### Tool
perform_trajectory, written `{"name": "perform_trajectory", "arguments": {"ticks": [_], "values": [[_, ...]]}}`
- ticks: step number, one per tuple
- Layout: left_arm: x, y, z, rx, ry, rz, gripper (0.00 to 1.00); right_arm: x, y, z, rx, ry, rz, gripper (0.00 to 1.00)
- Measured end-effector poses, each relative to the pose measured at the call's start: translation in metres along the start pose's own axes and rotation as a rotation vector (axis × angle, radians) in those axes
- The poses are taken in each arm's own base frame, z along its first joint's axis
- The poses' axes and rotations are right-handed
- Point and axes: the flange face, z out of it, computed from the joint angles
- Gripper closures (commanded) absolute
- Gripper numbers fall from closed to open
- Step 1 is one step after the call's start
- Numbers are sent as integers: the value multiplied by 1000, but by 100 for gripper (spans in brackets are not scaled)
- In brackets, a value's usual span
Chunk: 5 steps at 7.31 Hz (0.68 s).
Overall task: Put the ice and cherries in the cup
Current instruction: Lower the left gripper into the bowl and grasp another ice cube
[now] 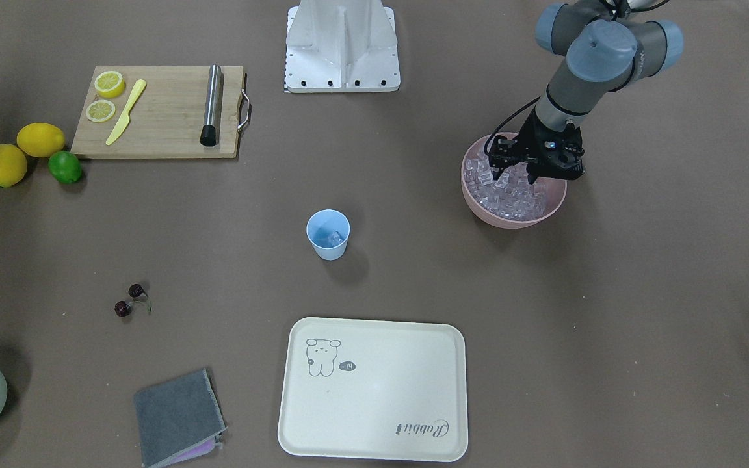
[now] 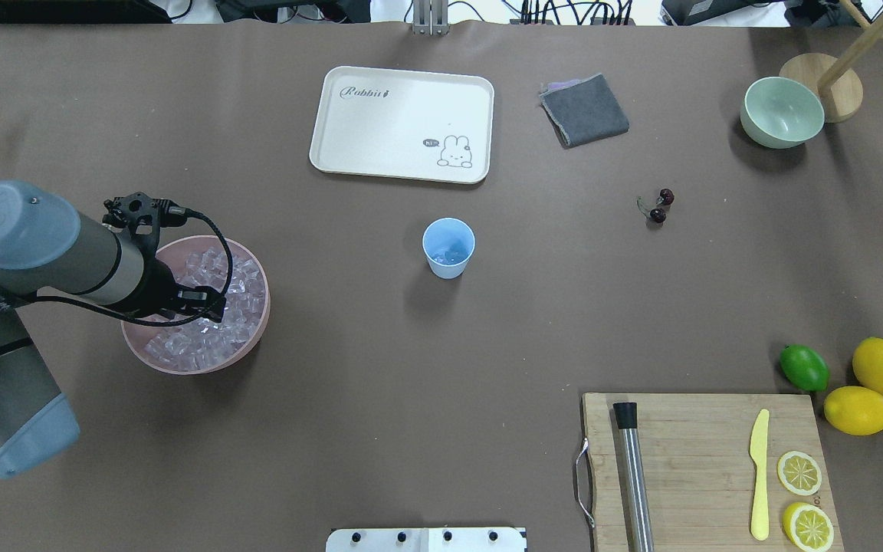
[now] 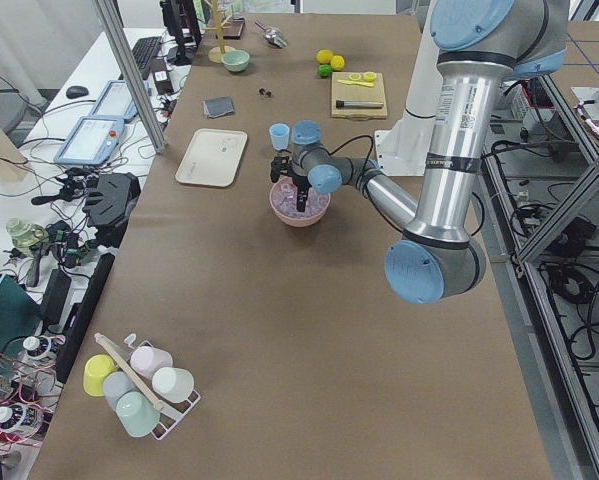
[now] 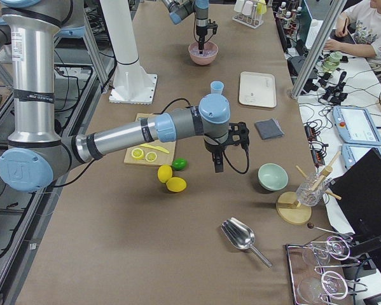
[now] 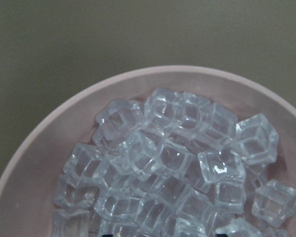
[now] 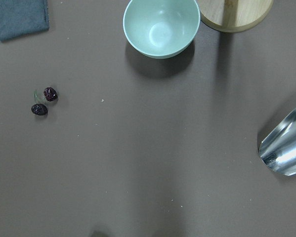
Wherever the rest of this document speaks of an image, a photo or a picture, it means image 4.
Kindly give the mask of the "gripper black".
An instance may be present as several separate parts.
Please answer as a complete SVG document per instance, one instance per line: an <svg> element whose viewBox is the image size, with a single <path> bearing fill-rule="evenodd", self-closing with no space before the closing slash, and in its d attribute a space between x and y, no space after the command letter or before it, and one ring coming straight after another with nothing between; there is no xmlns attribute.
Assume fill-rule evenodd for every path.
<svg viewBox="0 0 381 305"><path fill-rule="evenodd" d="M204 135L204 145L205 148L212 154L215 172L223 172L223 155L226 146L209 135Z"/></svg>
<svg viewBox="0 0 381 305"><path fill-rule="evenodd" d="M196 26L196 35L198 41L198 54L201 57L204 54L205 36L207 35L207 26Z"/></svg>

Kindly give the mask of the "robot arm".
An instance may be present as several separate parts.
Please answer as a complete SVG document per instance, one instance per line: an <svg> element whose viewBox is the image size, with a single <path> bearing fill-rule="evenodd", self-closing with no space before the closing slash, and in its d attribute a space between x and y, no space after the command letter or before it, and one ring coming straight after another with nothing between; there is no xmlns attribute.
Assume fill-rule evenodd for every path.
<svg viewBox="0 0 381 305"><path fill-rule="evenodd" d="M195 32L198 37L198 51L199 54L202 54L209 26L208 0L183 1L182 3L162 0L162 3L168 9L169 17L175 25L181 23L191 14L195 15Z"/></svg>
<svg viewBox="0 0 381 305"><path fill-rule="evenodd" d="M15 129L0 156L0 177L17 191L48 187L70 170L146 142L202 135L207 148L226 147L230 104L220 94L197 106L151 116L124 126L61 137L55 131L54 39L83 37L83 1L2 1L11 31Z"/></svg>

